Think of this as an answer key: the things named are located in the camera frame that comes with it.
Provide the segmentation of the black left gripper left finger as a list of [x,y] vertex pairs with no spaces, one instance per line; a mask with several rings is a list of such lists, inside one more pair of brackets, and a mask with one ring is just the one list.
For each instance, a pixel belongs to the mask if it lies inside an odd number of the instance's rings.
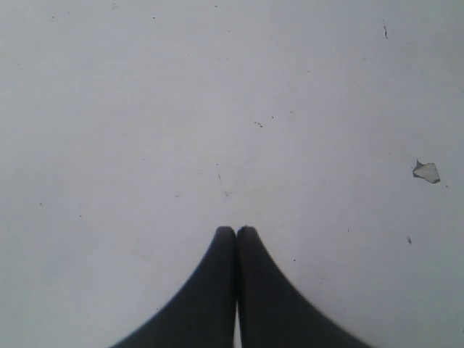
[[233,347],[236,234],[219,227],[195,271],[157,313],[116,347]]

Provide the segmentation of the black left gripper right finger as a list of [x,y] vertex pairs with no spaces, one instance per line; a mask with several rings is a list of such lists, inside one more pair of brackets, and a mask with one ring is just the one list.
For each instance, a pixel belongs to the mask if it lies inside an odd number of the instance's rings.
[[243,347],[367,347],[294,288],[255,228],[239,229],[236,250]]

